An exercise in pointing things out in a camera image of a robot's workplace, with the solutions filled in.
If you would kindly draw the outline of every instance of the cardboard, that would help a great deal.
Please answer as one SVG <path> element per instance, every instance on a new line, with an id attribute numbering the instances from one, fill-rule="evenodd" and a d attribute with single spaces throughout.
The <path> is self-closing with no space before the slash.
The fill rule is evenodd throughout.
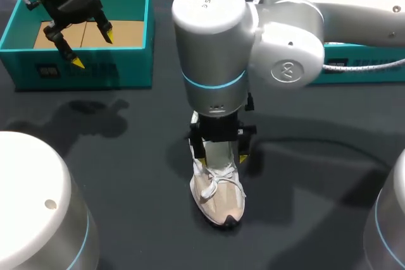
<path id="1" fill-rule="evenodd" d="M 143 21 L 111 21 L 114 44 L 105 41 L 95 22 L 87 22 L 82 47 L 142 47 Z"/>
<path id="2" fill-rule="evenodd" d="M 54 43 L 49 41 L 45 36 L 44 29 L 48 25 L 49 21 L 41 23 L 34 49 L 56 49 Z M 82 45 L 85 26 L 86 22 L 83 22 L 78 25 L 70 25 L 62 31 L 63 37 L 70 47 L 80 47 Z"/>
<path id="3" fill-rule="evenodd" d="M 110 21 L 113 25 L 114 44 L 105 41 L 96 22 L 70 25 L 62 31 L 63 37 L 71 48 L 79 47 L 142 47 L 144 35 L 143 21 Z M 44 33 L 49 22 L 41 23 L 34 49 L 55 49 Z"/>

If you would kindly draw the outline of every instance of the white shoelace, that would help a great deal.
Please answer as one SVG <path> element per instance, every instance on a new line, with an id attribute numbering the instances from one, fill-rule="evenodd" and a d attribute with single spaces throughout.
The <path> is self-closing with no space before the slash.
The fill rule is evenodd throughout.
<path id="1" fill-rule="evenodd" d="M 211 184 L 201 192 L 201 197 L 204 199 L 210 199 L 216 193 L 218 185 L 220 183 L 233 183 L 242 192 L 243 197 L 246 197 L 243 191 L 242 184 L 239 181 L 232 179 L 234 176 L 235 168 L 233 164 L 229 164 L 224 170 L 213 170 L 205 168 L 207 170 Z"/>

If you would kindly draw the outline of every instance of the sneaker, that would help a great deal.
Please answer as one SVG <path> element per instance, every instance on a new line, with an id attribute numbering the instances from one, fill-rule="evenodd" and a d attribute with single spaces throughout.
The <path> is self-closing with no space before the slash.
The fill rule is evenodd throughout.
<path id="1" fill-rule="evenodd" d="M 191 123 L 198 121 L 194 112 Z M 204 142 L 206 165 L 194 157 L 194 175 L 190 182 L 191 193 L 198 208 L 218 226 L 237 224 L 245 209 L 245 193 L 239 182 L 238 171 L 230 142 Z"/>

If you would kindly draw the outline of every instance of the dark table surface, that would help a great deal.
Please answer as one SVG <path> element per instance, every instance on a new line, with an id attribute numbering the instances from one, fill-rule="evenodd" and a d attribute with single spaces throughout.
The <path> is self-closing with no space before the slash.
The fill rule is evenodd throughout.
<path id="1" fill-rule="evenodd" d="M 0 33 L 15 1 L 0 0 Z M 153 1 L 151 90 L 16 93 L 0 63 L 0 129 L 65 159 L 99 228 L 101 270 L 355 269 L 368 211 L 405 148 L 405 85 L 279 91 L 251 75 L 256 111 L 242 119 L 257 124 L 259 144 L 240 168 L 246 212 L 239 229 L 220 232 L 190 195 L 182 138 L 192 110 L 172 0 Z"/>

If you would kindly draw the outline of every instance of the teal storage bin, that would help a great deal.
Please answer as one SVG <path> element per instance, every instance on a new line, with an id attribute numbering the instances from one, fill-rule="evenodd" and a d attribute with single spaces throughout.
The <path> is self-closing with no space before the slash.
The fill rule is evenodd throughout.
<path id="1" fill-rule="evenodd" d="M 367 66 L 405 58 L 405 47 L 367 47 L 355 44 L 325 44 L 325 64 Z M 323 70 L 313 84 L 405 82 L 405 67 L 364 72 Z"/>
<path id="2" fill-rule="evenodd" d="M 0 40 L 0 60 L 16 90 L 100 90 L 152 85 L 154 12 L 151 0 L 101 0 L 109 20 L 143 21 L 142 47 L 73 48 L 86 69 L 64 61 L 57 49 L 33 49 L 42 6 L 29 11 L 17 0 Z"/>

